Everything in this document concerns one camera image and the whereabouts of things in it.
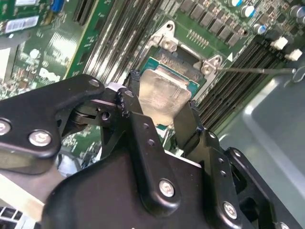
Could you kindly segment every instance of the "black plastic arm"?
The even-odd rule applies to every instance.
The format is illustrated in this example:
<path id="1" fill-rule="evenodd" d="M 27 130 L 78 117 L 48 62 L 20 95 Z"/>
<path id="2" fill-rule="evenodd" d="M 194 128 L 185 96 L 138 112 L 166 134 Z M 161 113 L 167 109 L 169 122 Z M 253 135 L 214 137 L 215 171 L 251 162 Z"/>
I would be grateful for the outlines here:
<path id="1" fill-rule="evenodd" d="M 99 98 L 103 91 L 100 82 L 83 74 L 0 101 L 0 120 L 10 125 L 10 131 L 0 135 L 0 169 L 26 174 L 49 170 L 73 108 Z M 34 136 L 37 145 L 43 143 L 44 137 L 51 141 L 46 146 L 32 144 L 29 137 L 35 131 L 43 131 Z"/>

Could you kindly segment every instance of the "black chip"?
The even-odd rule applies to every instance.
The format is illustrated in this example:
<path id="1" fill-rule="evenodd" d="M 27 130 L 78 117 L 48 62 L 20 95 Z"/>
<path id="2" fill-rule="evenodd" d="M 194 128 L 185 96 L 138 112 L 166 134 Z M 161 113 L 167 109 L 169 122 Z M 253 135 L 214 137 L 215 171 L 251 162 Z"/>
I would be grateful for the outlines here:
<path id="1" fill-rule="evenodd" d="M 259 19 L 259 22 L 260 22 L 262 25 L 265 25 L 265 24 L 267 24 L 268 20 L 269 20 L 268 15 L 263 14 L 263 15 L 261 16 L 261 18 Z"/>
<path id="2" fill-rule="evenodd" d="M 83 53 L 83 55 L 81 56 L 80 62 L 87 61 L 89 55 L 90 55 L 90 52 L 85 52 L 85 53 Z"/>
<path id="3" fill-rule="evenodd" d="M 218 37 L 221 40 L 225 41 L 228 38 L 228 36 L 230 35 L 230 33 L 231 33 L 231 30 L 229 29 L 229 27 L 224 26 L 223 30 L 221 30 L 221 32 L 218 35 Z"/>
<path id="4" fill-rule="evenodd" d="M 211 3 L 208 7 L 209 12 L 212 12 L 215 9 L 216 5 L 214 3 Z"/>
<path id="5" fill-rule="evenodd" d="M 191 18 L 198 20 L 203 14 L 203 6 L 198 4 L 191 13 Z"/>
<path id="6" fill-rule="evenodd" d="M 233 22 L 232 18 L 228 18 L 227 21 L 225 22 L 227 25 L 230 25 Z"/>
<path id="7" fill-rule="evenodd" d="M 297 32 L 299 32 L 299 29 L 297 28 L 297 27 L 292 27 L 292 29 L 290 30 L 290 32 L 291 32 L 291 34 L 292 35 L 296 35 L 297 34 Z"/>
<path id="8" fill-rule="evenodd" d="M 223 10 L 221 10 L 221 11 L 219 11 L 219 13 L 217 14 L 217 18 L 218 19 L 221 19 L 222 17 L 223 17 L 223 15 L 224 15 L 224 11 Z"/>
<path id="9" fill-rule="evenodd" d="M 254 5 L 254 8 L 256 9 L 259 6 L 259 4 L 261 4 L 261 1 L 257 1 L 257 3 Z"/>
<path id="10" fill-rule="evenodd" d="M 94 26 L 94 31 L 98 31 L 98 32 L 101 32 L 102 31 L 102 28 L 104 27 L 104 24 L 105 24 L 105 20 L 104 18 L 99 18 Z"/>
<path id="11" fill-rule="evenodd" d="M 205 16 L 202 18 L 200 25 L 205 27 L 208 26 L 213 18 L 214 18 L 213 15 L 210 12 L 207 12 Z"/>
<path id="12" fill-rule="evenodd" d="M 238 32 L 240 30 L 241 26 L 240 25 L 236 25 L 234 28 L 234 32 Z"/>
<path id="13" fill-rule="evenodd" d="M 269 9 L 266 11 L 267 14 L 271 14 L 274 11 L 274 8 L 272 6 L 269 7 Z"/>
<path id="14" fill-rule="evenodd" d="M 183 3 L 180 6 L 180 10 L 182 12 L 188 13 L 193 8 L 195 2 L 194 0 L 184 0 Z"/>
<path id="15" fill-rule="evenodd" d="M 212 33 L 217 33 L 220 30 L 221 26 L 222 26 L 222 22 L 218 19 L 215 19 L 209 31 L 211 31 Z"/>
<path id="16" fill-rule="evenodd" d="M 277 17 L 277 22 L 278 23 L 283 23 L 284 21 L 285 21 L 285 19 L 286 19 L 286 16 L 285 15 L 283 15 L 282 13 Z"/>
<path id="17" fill-rule="evenodd" d="M 239 36 L 236 33 L 231 33 L 229 36 L 229 39 L 227 41 L 227 44 L 231 47 L 234 46 L 239 41 Z"/>

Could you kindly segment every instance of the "motherboard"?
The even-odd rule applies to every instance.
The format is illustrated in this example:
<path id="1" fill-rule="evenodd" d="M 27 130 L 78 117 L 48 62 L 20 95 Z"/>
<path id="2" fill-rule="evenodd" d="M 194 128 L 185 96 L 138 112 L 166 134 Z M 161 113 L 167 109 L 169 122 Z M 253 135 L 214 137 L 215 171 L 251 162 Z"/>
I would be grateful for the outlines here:
<path id="1" fill-rule="evenodd" d="M 217 132 L 273 77 L 217 68 L 281 68 L 303 54 L 299 0 L 0 0 L 0 10 L 0 99 L 81 73 L 123 83 L 139 69 L 141 106 L 161 131 L 194 99 Z M 86 166 L 100 129 L 63 145 Z"/>

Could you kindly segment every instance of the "integrated circuit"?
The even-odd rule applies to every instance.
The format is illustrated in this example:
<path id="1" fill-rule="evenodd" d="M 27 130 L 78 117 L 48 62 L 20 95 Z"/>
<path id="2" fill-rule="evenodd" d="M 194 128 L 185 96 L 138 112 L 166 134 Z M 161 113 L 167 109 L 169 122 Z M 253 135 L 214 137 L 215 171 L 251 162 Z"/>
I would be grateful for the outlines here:
<path id="1" fill-rule="evenodd" d="M 211 23 L 213 18 L 214 16 L 210 12 L 207 12 L 205 16 L 202 18 L 200 25 L 207 27 Z"/>
<path id="2" fill-rule="evenodd" d="M 224 11 L 221 10 L 221 11 L 219 11 L 219 13 L 217 14 L 216 17 L 217 17 L 218 19 L 221 19 L 223 16 L 224 16 Z"/>
<path id="3" fill-rule="evenodd" d="M 283 23 L 284 21 L 285 21 L 285 19 L 286 19 L 286 16 L 285 15 L 283 15 L 282 13 L 277 17 L 277 22 L 278 23 Z"/>
<path id="4" fill-rule="evenodd" d="M 239 41 L 239 36 L 236 33 L 231 33 L 229 39 L 227 40 L 227 44 L 231 47 L 234 46 Z"/>
<path id="5" fill-rule="evenodd" d="M 203 14 L 204 8 L 202 5 L 198 4 L 191 13 L 191 18 L 194 20 L 199 20 Z"/>
<path id="6" fill-rule="evenodd" d="M 226 23 L 227 25 L 230 25 L 232 22 L 233 22 L 233 19 L 232 19 L 232 18 L 228 18 L 228 19 L 225 21 L 225 23 Z"/>
<path id="7" fill-rule="evenodd" d="M 231 33 L 231 30 L 227 26 L 224 26 L 224 28 L 221 30 L 218 37 L 221 40 L 225 41 L 228 38 L 228 36 L 230 35 L 230 33 Z"/>
<path id="8" fill-rule="evenodd" d="M 268 23 L 268 20 L 269 20 L 268 15 L 263 14 L 263 15 L 260 17 L 259 22 L 260 22 L 262 25 L 266 25 L 266 24 Z"/>
<path id="9" fill-rule="evenodd" d="M 213 12 L 215 7 L 216 7 L 216 5 L 214 3 L 211 3 L 210 6 L 208 7 L 209 12 Z"/>
<path id="10" fill-rule="evenodd" d="M 180 6 L 180 10 L 182 12 L 189 13 L 194 5 L 195 5 L 194 0 L 184 0 L 183 3 Z"/>
<path id="11" fill-rule="evenodd" d="M 209 31 L 211 31 L 212 33 L 217 33 L 220 30 L 221 26 L 222 22 L 219 19 L 215 19 Z"/>
<path id="12" fill-rule="evenodd" d="M 275 9 L 274 9 L 272 6 L 270 6 L 270 7 L 267 9 L 266 13 L 267 13 L 267 14 L 271 14 L 274 10 L 275 10 Z"/>

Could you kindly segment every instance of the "chip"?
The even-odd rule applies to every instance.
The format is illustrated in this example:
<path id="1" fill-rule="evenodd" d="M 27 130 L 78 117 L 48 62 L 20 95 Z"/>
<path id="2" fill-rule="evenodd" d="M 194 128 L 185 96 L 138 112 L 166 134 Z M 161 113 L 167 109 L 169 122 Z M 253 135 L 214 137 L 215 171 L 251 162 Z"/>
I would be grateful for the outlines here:
<path id="1" fill-rule="evenodd" d="M 216 19 L 216 20 L 212 23 L 212 25 L 211 25 L 209 31 L 211 31 L 211 32 L 213 32 L 213 33 L 217 33 L 217 32 L 220 30 L 221 26 L 222 26 L 222 22 L 221 22 L 220 20 Z"/>
<path id="2" fill-rule="evenodd" d="M 239 40 L 239 36 L 236 33 L 231 33 L 229 36 L 229 40 L 227 41 L 227 44 L 231 47 L 234 46 Z"/>
<path id="3" fill-rule="evenodd" d="M 263 15 L 261 16 L 261 18 L 259 19 L 259 22 L 260 22 L 262 25 L 265 25 L 265 24 L 268 23 L 268 20 L 269 20 L 268 15 L 263 14 Z"/>
<path id="4" fill-rule="evenodd" d="M 221 11 L 219 11 L 219 13 L 217 14 L 217 18 L 218 19 L 221 19 L 222 17 L 223 17 L 223 15 L 224 15 L 224 11 L 223 10 L 221 10 Z"/>
<path id="5" fill-rule="evenodd" d="M 290 30 L 292 35 L 297 35 L 297 32 L 299 32 L 299 29 L 297 27 L 292 27 L 292 29 Z"/>
<path id="6" fill-rule="evenodd" d="M 269 7 L 269 9 L 266 11 L 267 14 L 271 14 L 274 11 L 274 8 L 272 6 Z"/>
<path id="7" fill-rule="evenodd" d="M 285 21 L 285 19 L 286 19 L 286 16 L 285 15 L 283 15 L 282 13 L 277 17 L 277 22 L 278 23 L 283 23 L 284 21 Z"/>
<path id="8" fill-rule="evenodd" d="M 233 22 L 232 18 L 228 18 L 227 21 L 225 22 L 227 25 L 230 25 Z"/>
<path id="9" fill-rule="evenodd" d="M 241 28 L 241 25 L 236 25 L 234 28 L 234 32 L 238 32 Z"/>
<path id="10" fill-rule="evenodd" d="M 198 4 L 191 13 L 191 18 L 199 20 L 203 14 L 203 6 Z"/>
<path id="11" fill-rule="evenodd" d="M 213 18 L 214 18 L 213 15 L 210 12 L 207 12 L 205 16 L 202 18 L 200 25 L 208 26 Z"/>
<path id="12" fill-rule="evenodd" d="M 208 7 L 209 12 L 212 12 L 215 9 L 216 5 L 214 3 L 211 3 Z"/>
<path id="13" fill-rule="evenodd" d="M 194 0 L 184 0 L 180 6 L 180 10 L 188 13 L 193 8 L 194 4 Z"/>
<path id="14" fill-rule="evenodd" d="M 221 32 L 220 32 L 220 34 L 218 35 L 218 37 L 219 37 L 221 40 L 225 41 L 225 40 L 228 38 L 228 36 L 230 35 L 230 33 L 231 33 L 231 30 L 229 29 L 229 27 L 225 26 L 225 27 L 223 28 L 223 30 L 221 30 Z"/>

